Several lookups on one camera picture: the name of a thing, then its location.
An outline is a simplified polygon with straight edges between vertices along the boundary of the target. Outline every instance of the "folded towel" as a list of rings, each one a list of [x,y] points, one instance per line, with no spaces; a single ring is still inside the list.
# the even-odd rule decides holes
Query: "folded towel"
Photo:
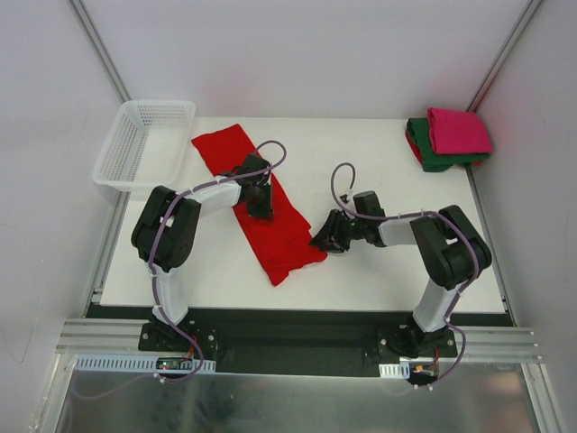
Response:
[[[192,143],[214,175],[240,165],[248,153],[255,151],[251,139],[239,124],[200,135]],[[290,271],[322,262],[326,253],[308,245],[313,238],[308,232],[310,224],[290,204],[276,176],[272,174],[270,177],[273,219],[250,217],[246,204],[235,206],[234,214],[270,282],[277,286]]]
[[[487,129],[475,113],[432,107],[426,117],[431,146],[437,155],[493,151]]]
[[[486,160],[488,153],[470,153],[464,155],[437,155],[433,152],[429,139],[429,123],[425,117],[410,118],[407,122],[407,141],[413,153],[421,162],[424,171],[445,171],[458,164],[465,169],[474,163]]]

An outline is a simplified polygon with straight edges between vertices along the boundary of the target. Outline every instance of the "pink towel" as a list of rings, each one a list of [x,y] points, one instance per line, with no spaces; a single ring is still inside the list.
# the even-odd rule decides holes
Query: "pink towel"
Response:
[[[485,125],[476,114],[429,108],[426,117],[431,147],[437,155],[493,151]]]

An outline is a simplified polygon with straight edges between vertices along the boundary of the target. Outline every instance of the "white tabletop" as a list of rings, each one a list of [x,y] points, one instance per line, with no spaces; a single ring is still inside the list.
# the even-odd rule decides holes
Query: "white tabletop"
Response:
[[[357,168],[354,192],[373,189],[387,215],[438,210],[456,204],[481,232],[466,172],[452,168],[425,173],[408,147],[405,120],[197,118],[194,136],[240,124],[258,145],[283,142],[284,164],[275,171],[293,206],[312,226],[314,235],[335,204],[329,179],[336,164]],[[261,154],[274,162],[274,145]],[[337,189],[348,186],[350,173],[337,176]],[[179,189],[212,179],[197,150],[188,147],[179,174]],[[130,236],[146,197],[132,196],[108,272],[102,305],[151,306],[151,281]],[[259,265],[232,209],[199,221],[192,253],[183,265],[188,305],[198,308],[411,310],[419,302],[428,276],[415,246],[375,248],[353,241],[351,250],[293,271],[273,287]],[[466,291],[456,311],[503,312],[492,269]]]

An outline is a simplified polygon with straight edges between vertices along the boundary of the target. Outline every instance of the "cable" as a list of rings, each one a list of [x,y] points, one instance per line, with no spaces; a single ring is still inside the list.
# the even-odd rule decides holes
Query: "cable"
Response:
[[[154,303],[155,305],[157,305],[159,307],[159,312],[160,315],[162,316],[162,318],[164,319],[164,321],[170,326],[172,327],[176,332],[178,332],[181,336],[185,337],[188,342],[191,345],[191,348],[194,348],[194,350],[197,351],[198,353],[198,357],[200,358],[200,363],[198,364],[197,367],[195,367],[193,370],[191,370],[189,373],[187,373],[186,375],[179,377],[178,379],[167,379],[166,377],[163,377],[163,381],[164,382],[169,382],[169,383],[179,383],[179,382],[184,382],[186,379],[190,378],[191,376],[193,376],[194,374],[196,374],[203,365],[203,362],[205,361],[204,358],[204,354],[202,353],[202,350],[200,349],[200,346],[198,345],[198,343],[195,341],[195,339],[191,336],[189,336],[188,334],[186,334],[185,332],[183,332],[182,330],[180,330],[179,327],[177,327],[166,315],[166,312],[164,311],[164,308],[161,306],[160,304],[160,299],[159,299],[159,294],[158,294],[158,286],[157,286],[157,271],[156,268],[154,267],[154,256],[156,255],[156,250],[158,249],[159,243],[160,243],[160,238],[162,237],[162,232],[164,232],[164,229],[166,227],[167,222],[170,219],[170,216],[172,215],[172,211],[174,210],[174,207],[178,204],[178,202],[183,199],[184,197],[188,196],[189,194],[199,191],[201,189],[204,188],[208,188],[208,187],[212,187],[214,185],[218,185],[219,183],[225,183],[225,182],[231,182],[231,181],[235,181],[235,180],[239,180],[239,179],[244,179],[244,178],[249,178],[252,176],[256,176],[265,172],[270,173],[273,169],[276,169],[277,167],[280,166],[280,164],[282,162],[285,161],[285,159],[287,158],[287,148],[281,143],[278,142],[276,140],[268,140],[264,143],[261,143],[257,148],[256,148],[256,152],[261,149],[262,147],[264,147],[267,144],[277,144],[280,149],[282,150],[283,154],[282,157],[280,158],[280,160],[274,164],[272,164],[271,166],[267,167],[266,169],[262,169],[262,170],[257,170],[257,171],[253,171],[251,173],[245,173],[245,174],[240,174],[240,175],[235,175],[232,176],[230,178],[222,178],[220,180],[212,180],[210,182],[207,183],[203,183],[200,184],[196,187],[194,187],[192,190],[188,189],[180,194],[178,194],[173,200],[172,202],[169,204],[169,208],[167,209],[166,213],[164,214],[164,218],[162,218],[162,222],[160,223],[160,227],[156,233],[156,236],[154,237],[154,242],[152,244],[152,248],[151,248],[151,253],[149,256],[149,260],[147,262],[149,269],[151,270],[151,279],[152,279],[152,296],[154,297]],[[125,383],[122,383],[121,385],[113,388],[112,390],[108,390],[106,392],[102,392],[100,394],[97,395],[82,395],[78,392],[77,388],[76,388],[76,380],[77,377],[73,377],[72,382],[70,384],[70,390],[72,395],[74,395],[74,397],[76,397],[77,399],[80,400],[85,400],[85,401],[94,401],[94,400],[99,400],[102,399],[104,397],[107,397],[109,395],[114,394],[115,392],[118,392],[120,390],[123,390],[124,388],[128,387],[129,385],[140,381],[141,379],[144,379],[145,377],[155,377],[155,374],[149,374],[149,373],[145,373],[145,374],[140,374],[138,376],[133,377],[130,381],[127,381]]]
[[[162,222],[160,223],[160,227],[159,230],[156,233],[156,236],[154,237],[154,242],[152,243],[152,248],[151,248],[151,253],[149,255],[149,260],[148,260],[148,267],[151,271],[151,278],[152,278],[152,295],[154,296],[154,304],[156,306],[158,306],[158,310],[160,312],[160,315],[162,316],[162,318],[164,319],[164,321],[170,326],[172,327],[177,333],[179,333],[181,336],[185,337],[188,342],[191,344],[191,346],[193,346],[195,348],[195,350],[198,352],[198,357],[200,359],[200,363],[197,365],[197,367],[195,367],[193,370],[191,370],[189,373],[187,373],[186,375],[179,377],[178,379],[167,379],[167,378],[163,378],[164,381],[169,382],[169,383],[179,383],[179,382],[184,382],[185,380],[187,380],[188,378],[190,378],[191,376],[193,376],[194,374],[196,374],[196,372],[198,370],[200,370],[202,368],[202,365],[205,361],[204,355],[202,353],[202,350],[200,349],[200,346],[197,344],[197,342],[194,340],[194,338],[192,338],[191,336],[189,336],[188,334],[186,334],[185,332],[183,332],[182,330],[180,330],[179,327],[177,327],[166,315],[166,312],[164,311],[164,308],[161,306],[160,304],[160,297],[158,294],[158,285],[157,285],[157,270],[154,266],[154,257],[156,256],[156,250],[158,249],[159,243],[160,243],[160,238],[162,237],[162,233],[164,232],[164,229],[166,227],[166,224],[168,223],[170,217],[172,216],[172,211],[174,210],[174,208],[176,207],[176,205],[178,204],[178,202],[183,199],[184,197],[200,191],[201,189],[204,188],[209,188],[209,187],[213,187],[214,185],[218,185],[219,183],[226,183],[226,182],[232,182],[232,181],[236,181],[236,180],[240,180],[240,179],[245,179],[245,178],[250,178],[252,176],[256,176],[262,173],[270,173],[272,170],[276,169],[277,167],[280,166],[280,164],[282,162],[285,161],[285,159],[287,158],[287,148],[284,146],[284,144],[282,144],[281,142],[278,142],[276,140],[268,140],[264,143],[261,143],[257,148],[256,148],[256,152],[261,149],[262,147],[266,146],[267,144],[277,144],[280,149],[282,150],[282,157],[280,158],[279,161],[277,161],[276,163],[272,164],[271,166],[267,167],[266,169],[262,169],[262,170],[257,170],[257,171],[253,171],[251,173],[245,173],[245,174],[238,174],[235,176],[231,176],[230,178],[221,178],[220,180],[212,180],[210,182],[206,182],[200,185],[197,185],[196,187],[194,187],[192,190],[188,189],[180,194],[178,194],[170,203],[169,208],[166,210],[164,217],[162,218]]]
[[[467,251],[469,252],[469,254],[471,255],[472,258],[472,264],[473,264],[473,273],[472,276],[469,280],[467,280],[464,284],[461,285],[461,287],[459,287],[459,289],[456,291],[455,296],[453,298],[453,300],[451,301],[451,304],[449,304],[449,308],[447,309],[447,311],[444,313],[443,315],[443,319],[447,325],[447,327],[449,329],[452,329],[452,331],[456,331],[459,334],[461,334],[461,337],[463,339],[462,345],[461,345],[461,351],[459,352],[459,354],[457,355],[457,358],[455,359],[455,362],[453,363],[453,365],[451,365],[451,367],[449,368],[449,370],[447,370],[442,376],[440,376],[435,383],[444,380],[444,378],[446,378],[449,374],[451,374],[452,372],[454,372],[454,370],[459,366],[459,364],[461,363],[464,353],[465,353],[465,348],[467,346],[467,338],[465,336],[465,333],[458,327],[456,327],[455,325],[451,324],[450,319],[451,319],[451,314],[453,314],[453,310],[455,308],[455,306],[457,305],[457,302],[459,301],[459,298],[463,295],[463,292],[465,291],[465,289],[467,289],[473,281],[477,280],[477,278],[479,278],[479,274],[481,272],[480,266],[479,266],[479,260],[477,259],[477,255],[475,254],[475,251],[472,248],[471,243],[469,242],[469,239],[467,239],[467,237],[463,234],[463,232],[461,230],[459,230],[459,228],[452,222],[450,221],[448,218],[446,218],[445,216],[439,214],[438,212],[432,211],[432,210],[425,210],[422,212],[414,212],[414,213],[410,213],[410,214],[399,214],[398,216],[370,216],[370,215],[364,215],[364,214],[359,214],[358,212],[355,212],[351,209],[349,209],[342,201],[341,199],[339,199],[339,197],[336,194],[336,191],[334,190],[334,178],[336,177],[336,173],[342,168],[342,167],[350,167],[352,172],[353,172],[353,178],[351,180],[351,186],[349,187],[350,189],[353,189],[354,186],[354,181],[355,181],[355,177],[356,177],[356,169],[354,168],[354,166],[350,163],[350,162],[341,162],[340,164],[338,164],[336,167],[334,167],[333,173],[331,174],[331,194],[333,195],[333,199],[334,202],[338,205],[338,207],[340,209],[342,209],[344,212],[346,212],[349,215],[352,215],[353,217],[358,217],[358,218],[363,218],[363,219],[370,219],[373,221],[390,221],[393,219],[405,219],[405,218],[416,218],[416,217],[423,217],[423,216],[430,216],[430,217],[437,217],[439,218],[441,221],[443,221],[447,226],[449,226],[454,233],[457,235],[457,237],[459,238],[459,240],[461,240],[461,242],[463,242],[463,244],[465,245],[465,247],[467,248]],[[418,388],[425,388],[425,387],[429,387],[429,385],[425,385],[425,386],[421,386]]]

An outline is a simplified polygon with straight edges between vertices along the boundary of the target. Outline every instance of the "laundry basket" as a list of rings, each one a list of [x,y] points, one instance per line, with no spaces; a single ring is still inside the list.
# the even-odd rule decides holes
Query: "laundry basket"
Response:
[[[195,111],[188,101],[122,104],[96,161],[93,181],[121,191],[172,184],[189,145]]]

